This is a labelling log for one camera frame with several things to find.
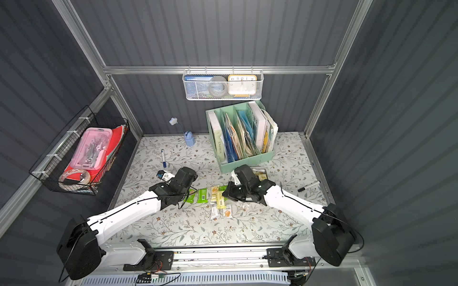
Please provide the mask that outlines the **white cookie storage box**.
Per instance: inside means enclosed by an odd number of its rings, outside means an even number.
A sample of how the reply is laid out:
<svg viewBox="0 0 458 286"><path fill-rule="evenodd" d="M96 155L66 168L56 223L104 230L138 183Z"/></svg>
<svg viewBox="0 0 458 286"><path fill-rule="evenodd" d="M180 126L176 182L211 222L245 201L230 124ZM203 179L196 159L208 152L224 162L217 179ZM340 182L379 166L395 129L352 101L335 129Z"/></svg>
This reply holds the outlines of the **white cookie storage box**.
<svg viewBox="0 0 458 286"><path fill-rule="evenodd" d="M260 181L268 179L267 169L262 167L252 167L253 173L258 177Z"/></svg>

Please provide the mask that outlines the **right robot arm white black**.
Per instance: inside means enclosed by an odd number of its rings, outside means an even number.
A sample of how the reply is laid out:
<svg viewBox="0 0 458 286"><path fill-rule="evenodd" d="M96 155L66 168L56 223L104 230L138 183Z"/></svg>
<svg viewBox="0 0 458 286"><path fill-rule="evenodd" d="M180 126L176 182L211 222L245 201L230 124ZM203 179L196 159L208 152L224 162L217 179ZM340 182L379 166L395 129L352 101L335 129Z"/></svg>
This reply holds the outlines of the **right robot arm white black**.
<svg viewBox="0 0 458 286"><path fill-rule="evenodd" d="M245 164L232 171L231 176L233 180L223 192L225 198L275 208L311 230L309 235L291 236L277 255L267 255L269 260L293 266L295 262L318 256L337 267L350 253L357 232L337 205L322 206L301 199L269 179L261 181Z"/></svg>

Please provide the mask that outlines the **white cookie packet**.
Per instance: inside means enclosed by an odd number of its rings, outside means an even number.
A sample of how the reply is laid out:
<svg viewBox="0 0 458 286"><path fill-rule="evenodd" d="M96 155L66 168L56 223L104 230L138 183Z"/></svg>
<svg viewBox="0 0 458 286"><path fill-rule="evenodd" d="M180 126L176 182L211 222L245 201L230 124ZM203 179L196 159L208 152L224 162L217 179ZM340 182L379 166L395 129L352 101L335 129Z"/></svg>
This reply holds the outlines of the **white cookie packet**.
<svg viewBox="0 0 458 286"><path fill-rule="evenodd" d="M222 216L223 216L223 218L232 218L233 217L232 213L233 213L232 212L232 206L231 205L227 205L223 209Z"/></svg>

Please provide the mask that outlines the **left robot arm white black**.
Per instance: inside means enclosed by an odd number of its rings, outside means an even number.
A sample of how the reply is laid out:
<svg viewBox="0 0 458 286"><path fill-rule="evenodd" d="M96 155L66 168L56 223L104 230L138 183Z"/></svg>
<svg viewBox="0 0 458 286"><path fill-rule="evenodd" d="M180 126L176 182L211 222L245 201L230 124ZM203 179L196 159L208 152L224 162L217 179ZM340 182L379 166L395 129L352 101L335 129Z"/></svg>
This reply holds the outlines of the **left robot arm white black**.
<svg viewBox="0 0 458 286"><path fill-rule="evenodd" d="M157 267L155 250L146 240L121 247L107 242L136 221L184 201L198 178L188 167L180 168L176 175L163 170L159 174L167 181L155 184L139 197L99 215L76 216L68 222L57 246L62 273L71 280L80 280L99 268L122 266L126 271L146 271Z"/></svg>

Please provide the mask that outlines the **yellow cookie packet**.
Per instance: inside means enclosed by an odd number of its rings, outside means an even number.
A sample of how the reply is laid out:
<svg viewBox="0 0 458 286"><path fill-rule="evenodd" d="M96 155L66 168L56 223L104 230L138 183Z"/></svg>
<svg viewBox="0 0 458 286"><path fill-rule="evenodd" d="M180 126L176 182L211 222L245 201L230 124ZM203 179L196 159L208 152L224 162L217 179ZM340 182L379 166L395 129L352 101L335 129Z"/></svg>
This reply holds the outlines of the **yellow cookie packet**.
<svg viewBox="0 0 458 286"><path fill-rule="evenodd" d="M217 202L218 192L219 192L219 185L211 187L211 202Z"/></svg>

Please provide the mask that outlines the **yellow packet second row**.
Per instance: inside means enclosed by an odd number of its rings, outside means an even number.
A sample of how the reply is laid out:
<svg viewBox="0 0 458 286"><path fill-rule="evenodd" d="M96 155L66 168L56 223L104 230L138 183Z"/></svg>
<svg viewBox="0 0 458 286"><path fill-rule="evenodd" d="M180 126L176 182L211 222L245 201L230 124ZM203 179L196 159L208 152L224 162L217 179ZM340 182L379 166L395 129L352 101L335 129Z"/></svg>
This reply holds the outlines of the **yellow packet second row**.
<svg viewBox="0 0 458 286"><path fill-rule="evenodd" d="M223 196L223 192L217 192L217 209L225 209L225 197Z"/></svg>

